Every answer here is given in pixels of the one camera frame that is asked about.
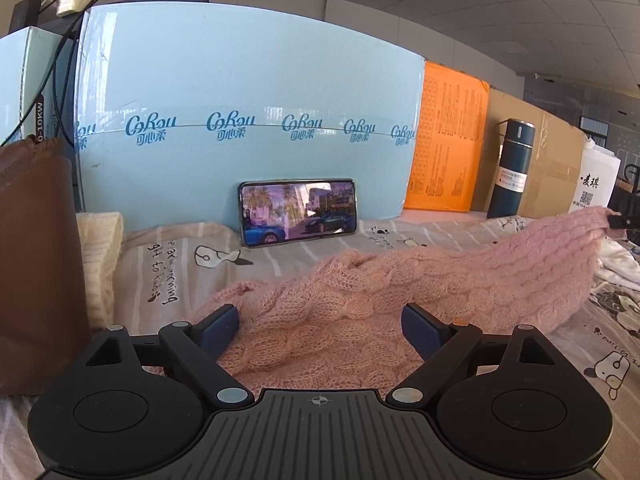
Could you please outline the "white garment pile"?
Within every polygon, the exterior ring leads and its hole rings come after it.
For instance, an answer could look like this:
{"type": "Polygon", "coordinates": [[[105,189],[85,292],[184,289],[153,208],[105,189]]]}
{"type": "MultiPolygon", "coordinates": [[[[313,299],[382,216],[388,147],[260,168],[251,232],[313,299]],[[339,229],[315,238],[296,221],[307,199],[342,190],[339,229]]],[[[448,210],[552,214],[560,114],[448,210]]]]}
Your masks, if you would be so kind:
{"type": "Polygon", "coordinates": [[[603,237],[598,250],[596,277],[638,292],[640,290],[639,246],[630,240],[603,237]]]}

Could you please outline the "pink knitted sweater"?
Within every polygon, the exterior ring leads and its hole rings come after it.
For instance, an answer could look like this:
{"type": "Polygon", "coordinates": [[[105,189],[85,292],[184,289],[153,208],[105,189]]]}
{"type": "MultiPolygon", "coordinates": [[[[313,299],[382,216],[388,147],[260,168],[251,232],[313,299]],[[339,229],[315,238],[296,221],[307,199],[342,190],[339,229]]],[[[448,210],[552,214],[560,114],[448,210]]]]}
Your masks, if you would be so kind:
{"type": "Polygon", "coordinates": [[[537,220],[467,252],[350,250],[294,278],[235,283],[195,316],[202,320],[225,304],[238,310],[239,331],[220,362],[250,391],[386,393],[420,361],[401,333],[406,304],[498,335],[520,324],[550,333],[567,321],[589,295],[600,241],[611,232],[609,214],[592,207],[537,220]]]}

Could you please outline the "large light blue box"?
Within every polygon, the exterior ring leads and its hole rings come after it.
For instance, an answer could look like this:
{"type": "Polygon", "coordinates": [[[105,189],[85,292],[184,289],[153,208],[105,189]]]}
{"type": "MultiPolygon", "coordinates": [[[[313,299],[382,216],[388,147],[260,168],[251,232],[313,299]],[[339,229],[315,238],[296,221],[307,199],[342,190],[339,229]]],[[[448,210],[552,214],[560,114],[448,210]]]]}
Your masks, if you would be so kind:
{"type": "Polygon", "coordinates": [[[341,26],[196,2],[95,6],[74,122],[88,212],[126,229],[240,223],[248,181],[350,179],[367,220],[404,208],[421,55],[341,26]]]}

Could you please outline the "brown cardboard box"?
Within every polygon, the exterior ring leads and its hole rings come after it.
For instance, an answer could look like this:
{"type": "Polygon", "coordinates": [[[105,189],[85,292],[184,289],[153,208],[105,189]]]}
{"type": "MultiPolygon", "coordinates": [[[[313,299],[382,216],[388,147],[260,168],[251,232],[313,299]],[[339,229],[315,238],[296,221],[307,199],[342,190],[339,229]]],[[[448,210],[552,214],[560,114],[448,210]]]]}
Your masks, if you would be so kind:
{"type": "Polygon", "coordinates": [[[579,178],[585,135],[568,122],[497,89],[489,91],[484,141],[471,209],[488,209],[509,119],[535,126],[532,160],[518,214],[532,219],[565,214],[572,203],[579,178]]]}

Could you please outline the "dark teal thermos bottle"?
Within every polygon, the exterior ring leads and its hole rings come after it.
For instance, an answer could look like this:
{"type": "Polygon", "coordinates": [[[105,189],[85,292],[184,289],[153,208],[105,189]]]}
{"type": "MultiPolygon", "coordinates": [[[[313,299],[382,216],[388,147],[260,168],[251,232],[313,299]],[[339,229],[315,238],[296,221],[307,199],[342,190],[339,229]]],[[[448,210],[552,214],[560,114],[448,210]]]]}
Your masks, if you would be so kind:
{"type": "Polygon", "coordinates": [[[510,217],[518,213],[532,159],[536,129],[530,122],[506,120],[502,151],[487,217],[510,217]]]}

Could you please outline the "white printed bag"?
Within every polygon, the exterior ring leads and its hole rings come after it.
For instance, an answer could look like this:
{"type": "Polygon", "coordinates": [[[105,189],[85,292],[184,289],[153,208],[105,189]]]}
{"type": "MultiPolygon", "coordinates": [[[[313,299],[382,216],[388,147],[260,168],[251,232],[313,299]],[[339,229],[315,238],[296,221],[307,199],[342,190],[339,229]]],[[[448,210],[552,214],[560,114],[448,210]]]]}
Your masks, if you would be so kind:
{"type": "Polygon", "coordinates": [[[568,211],[608,206],[618,170],[620,159],[588,138],[582,150],[582,163],[568,211]]]}

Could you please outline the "brown leather bag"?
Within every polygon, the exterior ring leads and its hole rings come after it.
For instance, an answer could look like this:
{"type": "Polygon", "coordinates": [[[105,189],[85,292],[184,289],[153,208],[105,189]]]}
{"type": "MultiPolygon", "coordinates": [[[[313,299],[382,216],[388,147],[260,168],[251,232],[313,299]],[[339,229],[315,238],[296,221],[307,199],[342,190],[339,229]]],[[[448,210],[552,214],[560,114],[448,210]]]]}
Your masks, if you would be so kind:
{"type": "Polygon", "coordinates": [[[1,150],[1,393],[36,396],[88,344],[72,164],[63,145],[1,150]]]}

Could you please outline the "orange printed board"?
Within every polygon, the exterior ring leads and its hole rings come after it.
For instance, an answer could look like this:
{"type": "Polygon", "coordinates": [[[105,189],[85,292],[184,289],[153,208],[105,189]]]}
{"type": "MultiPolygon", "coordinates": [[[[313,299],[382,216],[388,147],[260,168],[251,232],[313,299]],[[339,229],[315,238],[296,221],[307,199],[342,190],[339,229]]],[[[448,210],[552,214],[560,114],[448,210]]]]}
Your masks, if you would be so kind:
{"type": "Polygon", "coordinates": [[[436,63],[425,64],[407,209],[471,209],[488,98],[488,82],[436,63]]]}

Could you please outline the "smartphone with lit screen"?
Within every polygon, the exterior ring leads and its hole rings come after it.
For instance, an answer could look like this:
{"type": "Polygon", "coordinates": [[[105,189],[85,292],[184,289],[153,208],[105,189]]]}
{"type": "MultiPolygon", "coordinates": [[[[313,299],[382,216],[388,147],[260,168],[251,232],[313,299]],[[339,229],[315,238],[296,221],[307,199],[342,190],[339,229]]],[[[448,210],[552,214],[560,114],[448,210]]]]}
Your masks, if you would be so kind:
{"type": "Polygon", "coordinates": [[[352,234],[358,221],[350,179],[244,182],[239,205],[247,247],[352,234]]]}

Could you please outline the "cream knitted cloth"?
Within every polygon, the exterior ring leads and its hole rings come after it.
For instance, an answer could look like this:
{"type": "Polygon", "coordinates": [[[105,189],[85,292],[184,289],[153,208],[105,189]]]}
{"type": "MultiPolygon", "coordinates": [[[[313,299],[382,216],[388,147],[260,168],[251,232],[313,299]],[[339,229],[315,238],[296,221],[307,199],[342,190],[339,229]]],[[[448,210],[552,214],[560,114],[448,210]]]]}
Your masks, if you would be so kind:
{"type": "Polygon", "coordinates": [[[76,214],[76,220],[89,326],[96,332],[114,324],[113,278],[124,237],[124,220],[119,212],[81,212],[76,214]]]}

